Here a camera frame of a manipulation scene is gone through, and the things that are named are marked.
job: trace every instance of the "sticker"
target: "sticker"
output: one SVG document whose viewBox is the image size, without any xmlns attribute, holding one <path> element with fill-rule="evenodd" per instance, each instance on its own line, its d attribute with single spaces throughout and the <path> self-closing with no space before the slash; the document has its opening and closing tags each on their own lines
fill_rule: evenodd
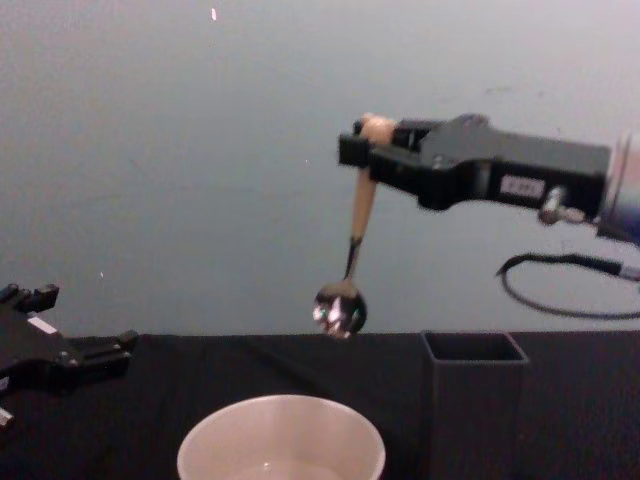
<svg viewBox="0 0 640 480">
<path fill-rule="evenodd" d="M 500 193 L 516 195 L 518 197 L 542 198 L 544 194 L 544 180 L 505 175 L 500 182 Z"/>
<path fill-rule="evenodd" d="M 44 333 L 46 333 L 48 335 L 51 335 L 52 333 L 56 333 L 57 332 L 57 330 L 55 328 L 53 328 L 47 322 L 42 320 L 40 317 L 31 317 L 31 318 L 27 319 L 27 322 L 29 322 L 34 327 L 39 328 L 40 330 L 42 330 Z"/>
</svg>

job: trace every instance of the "gray wall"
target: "gray wall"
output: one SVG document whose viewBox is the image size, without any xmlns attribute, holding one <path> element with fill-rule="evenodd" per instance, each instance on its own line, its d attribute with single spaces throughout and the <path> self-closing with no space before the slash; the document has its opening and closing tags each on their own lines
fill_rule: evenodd
<svg viewBox="0 0 640 480">
<path fill-rule="evenodd" d="M 215 7 L 218 20 L 211 19 Z M 104 0 L 0 3 L 0 271 L 57 282 L 69 334 L 314 332 L 342 273 L 363 111 L 612 144 L 640 130 L 638 3 Z M 637 328 L 541 315 L 493 278 L 510 255 L 636 260 L 587 228 L 382 190 L 361 256 L 369 331 Z M 632 309 L 625 283 L 531 267 L 567 306 Z"/>
</svg>

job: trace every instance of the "black container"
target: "black container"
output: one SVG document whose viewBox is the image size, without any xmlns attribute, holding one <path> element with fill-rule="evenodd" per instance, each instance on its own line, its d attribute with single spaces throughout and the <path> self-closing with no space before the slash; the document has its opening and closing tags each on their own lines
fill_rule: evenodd
<svg viewBox="0 0 640 480">
<path fill-rule="evenodd" d="M 424 332 L 420 480 L 508 480 L 524 368 L 508 333 Z"/>
</svg>

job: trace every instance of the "spoon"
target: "spoon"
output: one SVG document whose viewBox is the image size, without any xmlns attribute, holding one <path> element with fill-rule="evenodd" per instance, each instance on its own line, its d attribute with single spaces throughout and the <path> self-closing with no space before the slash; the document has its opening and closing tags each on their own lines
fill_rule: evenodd
<svg viewBox="0 0 640 480">
<path fill-rule="evenodd" d="M 362 116 L 361 136 L 371 143 L 386 145 L 391 143 L 395 122 L 393 120 L 364 114 Z M 369 169 L 358 172 L 353 202 L 351 240 L 349 258 L 344 279 L 322 287 L 316 295 L 313 307 L 313 319 L 325 333 L 334 338 L 346 339 L 356 334 L 367 320 L 367 304 L 356 288 L 353 277 L 362 239 L 369 223 L 376 193 L 376 182 L 369 177 Z"/>
</svg>

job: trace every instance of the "black table cloth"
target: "black table cloth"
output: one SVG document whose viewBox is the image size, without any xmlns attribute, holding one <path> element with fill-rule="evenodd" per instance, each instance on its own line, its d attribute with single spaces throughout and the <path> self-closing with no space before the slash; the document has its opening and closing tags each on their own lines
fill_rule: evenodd
<svg viewBox="0 0 640 480">
<path fill-rule="evenodd" d="M 640 478 L 640 332 L 518 333 L 526 374 L 514 478 Z M 81 343 L 90 343 L 84 339 Z M 127 375 L 66 397 L 0 401 L 0 478 L 177 479 L 176 455 L 203 417 L 258 395 L 298 393 L 353 407 L 380 430 L 387 479 L 415 478 L 417 334 L 142 336 Z"/>
</svg>

